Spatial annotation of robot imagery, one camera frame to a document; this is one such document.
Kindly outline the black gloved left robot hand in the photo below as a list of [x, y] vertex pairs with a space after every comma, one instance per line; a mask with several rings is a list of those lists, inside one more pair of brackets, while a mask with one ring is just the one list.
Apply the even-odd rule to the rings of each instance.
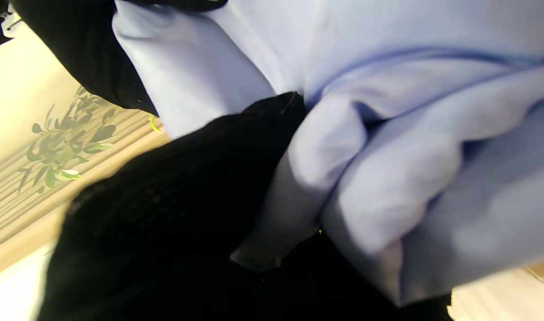
[[230, 260], [307, 115], [284, 93], [209, 122], [84, 188], [38, 321], [449, 321], [451, 295], [398, 308], [318, 232], [260, 274]]

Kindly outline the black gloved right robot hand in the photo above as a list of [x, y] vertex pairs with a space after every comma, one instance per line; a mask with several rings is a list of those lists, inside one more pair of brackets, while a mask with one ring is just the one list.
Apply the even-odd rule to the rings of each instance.
[[112, 29], [112, 0], [9, 2], [86, 91], [119, 107], [160, 114]]

